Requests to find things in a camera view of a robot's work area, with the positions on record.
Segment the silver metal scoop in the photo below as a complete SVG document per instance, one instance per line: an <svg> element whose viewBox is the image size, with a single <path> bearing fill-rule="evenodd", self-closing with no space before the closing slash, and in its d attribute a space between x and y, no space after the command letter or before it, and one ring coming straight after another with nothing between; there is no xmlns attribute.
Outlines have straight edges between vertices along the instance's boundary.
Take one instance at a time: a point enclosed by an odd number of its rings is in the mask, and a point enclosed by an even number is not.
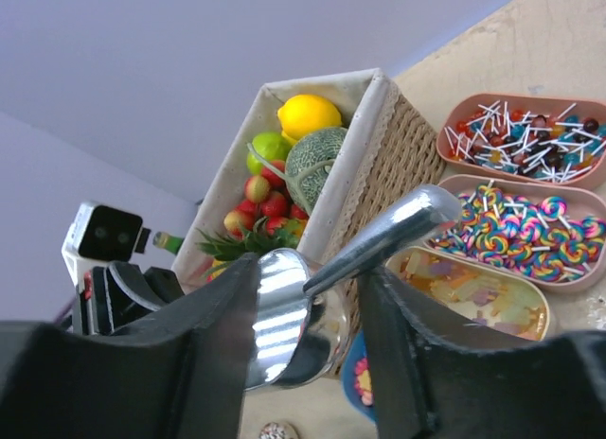
<svg viewBox="0 0 606 439"><path fill-rule="evenodd" d="M258 261L258 314L246 388L295 388L325 375L348 344L348 299L340 284L420 240L455 226L459 199L422 185L366 225L325 265L290 248Z"/></svg>

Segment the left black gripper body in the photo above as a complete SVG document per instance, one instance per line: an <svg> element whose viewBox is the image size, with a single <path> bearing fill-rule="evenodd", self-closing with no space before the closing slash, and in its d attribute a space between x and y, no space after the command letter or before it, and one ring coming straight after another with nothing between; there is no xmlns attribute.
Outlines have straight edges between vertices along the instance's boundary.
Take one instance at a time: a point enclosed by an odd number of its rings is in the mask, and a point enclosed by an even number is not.
<svg viewBox="0 0 606 439"><path fill-rule="evenodd" d="M80 335L114 335L130 323L184 296L175 273L128 262L96 266L79 279L71 330Z"/></svg>

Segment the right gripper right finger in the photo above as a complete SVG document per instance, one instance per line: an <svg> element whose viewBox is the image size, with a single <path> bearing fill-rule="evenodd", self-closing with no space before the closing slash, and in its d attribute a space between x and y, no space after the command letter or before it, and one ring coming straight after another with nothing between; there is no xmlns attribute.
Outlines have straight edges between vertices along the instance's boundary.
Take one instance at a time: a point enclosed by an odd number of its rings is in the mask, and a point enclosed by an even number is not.
<svg viewBox="0 0 606 439"><path fill-rule="evenodd" d="M527 341L379 268L358 280L382 438L601 438L605 335Z"/></svg>

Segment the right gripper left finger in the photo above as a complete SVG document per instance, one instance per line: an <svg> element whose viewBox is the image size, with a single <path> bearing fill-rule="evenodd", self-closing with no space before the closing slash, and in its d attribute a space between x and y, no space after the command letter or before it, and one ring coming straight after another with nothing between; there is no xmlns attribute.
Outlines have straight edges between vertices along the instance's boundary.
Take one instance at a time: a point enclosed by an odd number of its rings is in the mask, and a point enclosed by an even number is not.
<svg viewBox="0 0 606 439"><path fill-rule="evenodd" d="M1 325L5 438L235 438L257 317L258 260L114 336Z"/></svg>

